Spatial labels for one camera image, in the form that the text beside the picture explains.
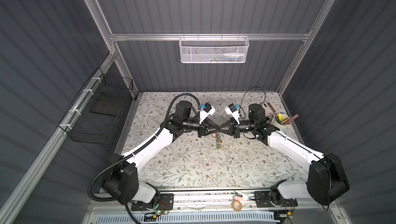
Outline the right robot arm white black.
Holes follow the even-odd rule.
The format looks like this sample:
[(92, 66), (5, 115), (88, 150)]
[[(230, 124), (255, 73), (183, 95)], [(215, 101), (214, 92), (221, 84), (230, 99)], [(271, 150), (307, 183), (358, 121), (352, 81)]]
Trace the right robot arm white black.
[(323, 154), (289, 137), (279, 127), (269, 123), (260, 104), (251, 104), (247, 120), (241, 120), (239, 105), (225, 108), (231, 116), (229, 132), (239, 138), (251, 132), (255, 139), (285, 154), (308, 173), (307, 179), (280, 180), (270, 187), (268, 199), (272, 205), (283, 206), (292, 199), (312, 199), (321, 206), (328, 206), (350, 190), (342, 162), (333, 153)]

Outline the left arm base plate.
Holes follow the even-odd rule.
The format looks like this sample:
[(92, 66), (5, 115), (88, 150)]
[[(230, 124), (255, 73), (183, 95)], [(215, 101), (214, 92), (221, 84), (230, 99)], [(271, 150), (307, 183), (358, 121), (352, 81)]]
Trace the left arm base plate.
[(169, 211), (173, 210), (174, 194), (160, 193), (150, 203), (135, 201), (132, 203), (132, 211)]

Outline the keyring bunch with grey strap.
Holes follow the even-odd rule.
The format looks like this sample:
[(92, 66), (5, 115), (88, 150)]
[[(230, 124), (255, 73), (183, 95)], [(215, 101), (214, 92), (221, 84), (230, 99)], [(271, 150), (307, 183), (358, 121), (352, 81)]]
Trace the keyring bunch with grey strap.
[(216, 132), (212, 134), (212, 137), (215, 140), (216, 143), (216, 149), (220, 150), (222, 148), (222, 139), (221, 139), (221, 134), (220, 132)]

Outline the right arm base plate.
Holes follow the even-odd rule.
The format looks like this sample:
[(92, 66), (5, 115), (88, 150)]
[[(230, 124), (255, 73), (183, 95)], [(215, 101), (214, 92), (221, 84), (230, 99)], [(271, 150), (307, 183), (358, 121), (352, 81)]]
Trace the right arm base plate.
[(298, 206), (296, 199), (285, 199), (276, 191), (255, 191), (250, 200), (255, 201), (257, 207)]

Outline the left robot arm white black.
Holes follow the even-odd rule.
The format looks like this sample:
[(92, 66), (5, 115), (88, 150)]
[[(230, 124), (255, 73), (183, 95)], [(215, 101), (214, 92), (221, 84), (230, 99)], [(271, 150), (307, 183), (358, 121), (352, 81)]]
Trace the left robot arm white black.
[(211, 127), (205, 119), (215, 113), (215, 108), (209, 103), (202, 104), (195, 117), (190, 117), (191, 109), (190, 102), (180, 101), (175, 112), (168, 115), (152, 136), (131, 151), (113, 157), (115, 165), (103, 173), (101, 181), (101, 188), (113, 200), (122, 205), (132, 201), (157, 204), (158, 190), (147, 183), (140, 183), (139, 173), (147, 162), (186, 131), (197, 131), (202, 136), (208, 133)]

